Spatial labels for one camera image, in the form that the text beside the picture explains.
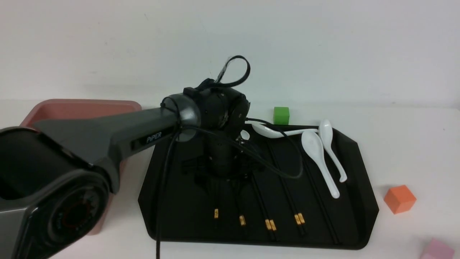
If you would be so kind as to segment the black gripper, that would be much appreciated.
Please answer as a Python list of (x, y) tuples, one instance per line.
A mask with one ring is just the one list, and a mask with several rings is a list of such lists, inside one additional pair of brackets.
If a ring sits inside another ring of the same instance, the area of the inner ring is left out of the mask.
[(254, 161), (223, 138), (202, 136), (202, 155), (182, 162), (182, 173), (193, 174), (200, 187), (219, 187), (221, 181), (245, 179), (254, 170)]

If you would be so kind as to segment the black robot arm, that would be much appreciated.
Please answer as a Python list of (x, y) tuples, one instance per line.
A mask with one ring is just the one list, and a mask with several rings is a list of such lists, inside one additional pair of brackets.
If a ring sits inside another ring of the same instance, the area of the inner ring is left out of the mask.
[(156, 143), (224, 131), (235, 144), (250, 103), (231, 88), (185, 88), (159, 108), (92, 119), (41, 120), (1, 130), (1, 258), (46, 259), (84, 237), (120, 164)]

